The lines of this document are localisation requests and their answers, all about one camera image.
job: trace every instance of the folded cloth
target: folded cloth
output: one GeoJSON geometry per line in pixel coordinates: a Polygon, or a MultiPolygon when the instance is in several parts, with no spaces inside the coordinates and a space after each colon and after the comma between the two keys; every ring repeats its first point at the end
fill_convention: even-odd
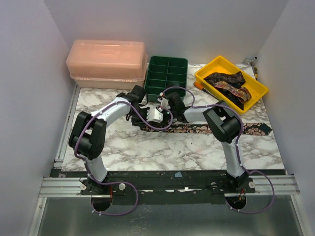
{"type": "Polygon", "coordinates": [[[205,81],[242,110],[244,109],[244,103],[252,97],[247,88],[242,87],[246,81],[241,71],[232,75],[215,72],[207,76],[205,81]]]}
{"type": "MultiPolygon", "coordinates": [[[[198,133],[211,134],[212,131],[208,124],[172,124],[167,130],[158,131],[148,126],[141,127],[141,130],[147,132],[166,132],[166,133],[198,133]]],[[[246,123],[244,124],[243,134],[255,136],[267,136],[272,128],[265,123],[246,123]]]]}

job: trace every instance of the green divided tray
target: green divided tray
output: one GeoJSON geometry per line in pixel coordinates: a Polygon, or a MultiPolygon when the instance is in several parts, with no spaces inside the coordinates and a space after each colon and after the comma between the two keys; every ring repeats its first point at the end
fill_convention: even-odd
{"type": "MultiPolygon", "coordinates": [[[[185,58],[151,57],[144,84],[148,101],[157,102],[159,94],[168,87],[186,88],[187,68],[188,61],[185,58]]],[[[177,92],[182,100],[186,95],[186,91],[183,89],[170,89],[165,95],[171,92],[177,92]]]]}

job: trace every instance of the yellow tray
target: yellow tray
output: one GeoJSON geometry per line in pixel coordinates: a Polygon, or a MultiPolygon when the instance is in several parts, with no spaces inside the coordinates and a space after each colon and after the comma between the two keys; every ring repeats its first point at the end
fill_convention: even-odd
{"type": "Polygon", "coordinates": [[[222,56],[216,57],[213,61],[205,65],[203,68],[198,70],[195,73],[196,81],[203,85],[203,87],[208,90],[211,94],[213,94],[218,100],[224,100],[229,104],[231,108],[236,110],[239,114],[243,114],[247,112],[259,99],[263,97],[268,91],[268,88],[258,82],[256,79],[254,79],[249,74],[245,73],[243,70],[229,62],[227,59],[225,59],[222,56]],[[209,83],[207,83],[204,79],[214,73],[225,73],[225,74],[235,74],[237,72],[241,71],[244,79],[245,84],[243,85],[246,87],[249,92],[252,95],[252,98],[244,103],[244,110],[240,109],[238,106],[236,106],[233,102],[231,102],[227,97],[225,97],[222,93],[220,93],[217,89],[215,89],[213,86],[211,86],[209,83]]]}

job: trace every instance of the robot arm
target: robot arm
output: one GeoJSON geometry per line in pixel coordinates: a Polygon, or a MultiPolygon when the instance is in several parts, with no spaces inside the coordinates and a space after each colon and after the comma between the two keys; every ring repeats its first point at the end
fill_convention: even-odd
{"type": "MultiPolygon", "coordinates": [[[[120,93],[107,106],[91,114],[81,112],[78,115],[69,139],[69,145],[73,149],[75,149],[78,138],[86,124],[93,116],[107,108],[104,113],[99,114],[93,120],[88,127],[88,129],[92,129],[91,134],[84,133],[78,145],[78,154],[85,159],[89,171],[96,180],[103,181],[107,175],[107,170],[101,159],[106,128],[122,116],[126,116],[127,120],[131,117],[131,122],[134,126],[147,125],[139,118],[139,115],[154,127],[165,127],[169,123],[170,115],[163,108],[168,106],[170,106],[169,110],[177,121],[183,123],[204,121],[209,124],[214,136],[222,143],[226,157],[227,176],[231,179],[233,185],[240,185],[248,177],[240,166],[236,155],[235,139],[241,126],[233,112],[221,107],[186,107],[175,92],[168,96],[160,97],[161,105],[156,108],[141,108],[139,103],[142,102],[144,96],[144,89],[140,86],[135,86],[130,93],[120,93]],[[134,109],[131,109],[129,104],[137,110],[137,113],[134,109]]],[[[224,101],[220,101],[218,104],[227,106],[224,101]]]]}

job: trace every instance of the white marble surface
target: white marble surface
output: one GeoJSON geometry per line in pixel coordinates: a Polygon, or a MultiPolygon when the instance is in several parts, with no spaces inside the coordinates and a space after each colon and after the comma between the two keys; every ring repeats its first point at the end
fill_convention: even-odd
{"type": "MultiPolygon", "coordinates": [[[[216,99],[193,86],[194,74],[202,66],[189,65],[187,88],[195,94],[196,105],[213,104],[217,102],[216,99]]],[[[253,76],[251,67],[238,66],[253,76]]],[[[119,92],[126,91],[82,88],[73,124],[80,111],[100,109],[119,92]]],[[[184,102],[191,103],[191,96],[186,95],[184,102]]],[[[262,100],[242,115],[242,119],[244,123],[264,122],[270,125],[262,100]]],[[[284,169],[273,132],[268,136],[242,135],[240,141],[248,169],[284,169]]],[[[212,134],[145,132],[133,127],[125,118],[118,119],[107,128],[102,158],[105,167],[111,171],[226,169],[222,145],[212,134]]],[[[74,157],[70,147],[66,149],[62,170],[84,170],[83,162],[74,157]]]]}

